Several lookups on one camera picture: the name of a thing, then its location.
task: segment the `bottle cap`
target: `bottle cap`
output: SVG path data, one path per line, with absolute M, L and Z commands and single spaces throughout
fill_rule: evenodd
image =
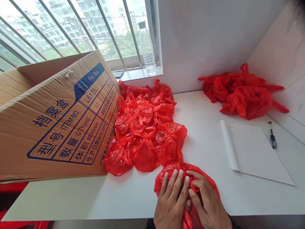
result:
M 140 29 L 146 28 L 146 23 L 145 23 L 145 21 L 139 22 L 138 25 L 139 25 L 139 28 L 140 28 Z

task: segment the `cardboard box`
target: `cardboard box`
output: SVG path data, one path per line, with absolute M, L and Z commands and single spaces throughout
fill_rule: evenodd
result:
M 98 50 L 0 74 L 0 183 L 106 174 L 120 93 Z

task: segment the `phone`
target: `phone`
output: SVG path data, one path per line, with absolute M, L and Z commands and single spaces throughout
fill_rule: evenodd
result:
M 123 74 L 124 74 L 124 72 L 113 72 L 113 75 L 116 79 L 121 78 Z

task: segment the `red chair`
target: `red chair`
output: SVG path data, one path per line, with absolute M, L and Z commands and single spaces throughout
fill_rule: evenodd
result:
M 21 193 L 28 183 L 19 184 L 0 184 L 0 192 Z M 6 214 L 6 211 L 0 212 L 0 220 Z M 0 222 L 0 229 L 19 229 L 29 224 L 35 224 L 34 229 L 47 229 L 49 221 L 20 221 L 20 222 Z

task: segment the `hand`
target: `hand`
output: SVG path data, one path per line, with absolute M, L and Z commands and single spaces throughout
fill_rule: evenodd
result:
M 193 180 L 193 184 L 200 190 L 203 205 L 197 193 L 192 189 L 189 189 L 188 193 L 197 210 L 202 226 L 205 229 L 232 229 L 231 220 L 208 180 L 194 171 L 187 171 L 186 173 L 197 179 Z
M 184 209 L 188 211 L 191 206 L 191 200 L 186 201 L 190 178 L 185 177 L 181 193 L 183 170 L 179 171 L 179 175 L 178 171 L 174 170 L 168 185 L 167 180 L 168 173 L 165 173 L 153 222 L 156 229 L 181 229 Z

